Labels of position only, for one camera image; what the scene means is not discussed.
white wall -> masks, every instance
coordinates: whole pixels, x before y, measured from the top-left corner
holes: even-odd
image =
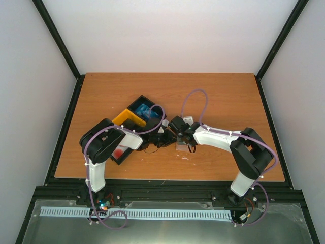
[[[325,243],[325,2],[309,1],[262,79],[295,188]]]
[[[256,73],[297,0],[44,0],[81,73]]]
[[[15,243],[45,175],[75,79],[32,1],[1,0],[0,238]]]

orange wire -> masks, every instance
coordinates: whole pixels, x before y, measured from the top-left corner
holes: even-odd
[[[250,213],[252,213],[253,212],[253,210],[254,210],[254,204],[252,203],[252,201],[251,200],[249,200],[248,198],[245,198],[247,201],[249,201],[249,203],[250,203],[250,205],[252,205],[252,211],[250,212]]]
[[[104,197],[104,199],[107,199],[107,198],[109,198],[110,196],[111,196],[111,198],[113,199],[113,195],[112,195],[112,193],[108,194],[106,197]]]
[[[244,204],[245,204],[246,212],[249,214],[246,202],[244,202]]]

wooden tabletop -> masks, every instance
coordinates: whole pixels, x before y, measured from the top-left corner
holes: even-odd
[[[88,73],[82,86],[55,177],[85,178],[85,160],[79,140],[103,118],[112,120],[139,95],[163,105],[167,119],[180,114],[185,96],[205,89],[209,105],[203,123],[228,130],[251,127],[275,149],[269,124],[253,74],[232,73]],[[184,116],[199,121],[205,97],[194,93]],[[105,178],[234,180],[238,173],[231,153],[199,145],[194,154],[177,151],[175,145],[148,154],[134,151],[121,165],[106,161]],[[265,175],[266,181],[284,181],[278,165]]]

yellow object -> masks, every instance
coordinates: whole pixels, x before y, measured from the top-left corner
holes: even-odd
[[[136,123],[137,125],[141,126],[141,127],[145,127],[146,126],[146,122],[141,119],[140,117],[138,117],[136,114],[134,114],[133,112],[131,112],[130,110],[128,110],[127,108],[125,108],[123,110],[123,112],[121,112],[118,116],[116,116],[112,122],[118,126],[120,126],[121,124],[123,124],[124,121],[126,121],[127,119],[131,119],[134,123]]]

metal floor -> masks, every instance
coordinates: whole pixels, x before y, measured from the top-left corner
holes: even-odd
[[[37,202],[24,238],[25,244],[312,243],[300,207],[290,204],[270,206],[265,218],[250,227],[235,228],[230,222],[209,220],[129,220],[125,228],[117,231],[101,224],[89,225],[87,218],[40,217],[41,206],[75,207],[70,201]],[[254,220],[260,214],[258,209],[254,210],[250,219]],[[113,227],[122,223],[120,219],[106,221]]]

